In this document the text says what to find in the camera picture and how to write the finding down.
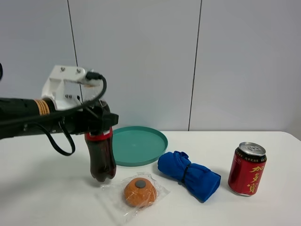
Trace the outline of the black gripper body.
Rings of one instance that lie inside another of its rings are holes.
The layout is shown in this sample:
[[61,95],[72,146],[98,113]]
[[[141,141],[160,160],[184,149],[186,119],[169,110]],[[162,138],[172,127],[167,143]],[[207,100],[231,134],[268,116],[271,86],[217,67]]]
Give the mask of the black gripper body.
[[50,133],[61,133],[62,129],[59,126],[61,122],[70,134],[100,133],[102,117],[103,110],[100,107],[88,107],[71,115],[47,121],[46,129]]

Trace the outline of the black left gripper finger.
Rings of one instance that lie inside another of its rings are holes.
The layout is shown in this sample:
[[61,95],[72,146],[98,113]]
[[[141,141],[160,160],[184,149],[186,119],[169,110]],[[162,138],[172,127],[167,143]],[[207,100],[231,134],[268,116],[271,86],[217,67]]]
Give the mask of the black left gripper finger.
[[119,116],[114,113],[103,114],[102,117],[102,129],[110,129],[118,124]]

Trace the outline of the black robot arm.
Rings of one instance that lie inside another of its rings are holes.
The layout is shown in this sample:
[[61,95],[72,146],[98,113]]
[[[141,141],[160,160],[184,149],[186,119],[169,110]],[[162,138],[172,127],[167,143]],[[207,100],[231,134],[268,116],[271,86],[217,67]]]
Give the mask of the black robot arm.
[[[55,113],[55,104],[50,98],[38,100],[1,98],[0,122],[11,123],[27,117],[40,116],[43,111]],[[32,136],[42,134],[38,126],[43,126],[49,133],[62,133],[61,125],[69,134],[91,133],[99,135],[118,124],[119,116],[111,113],[108,104],[100,100],[96,105],[73,112],[72,114],[52,119],[43,119],[33,123],[5,125],[0,127],[0,138]]]

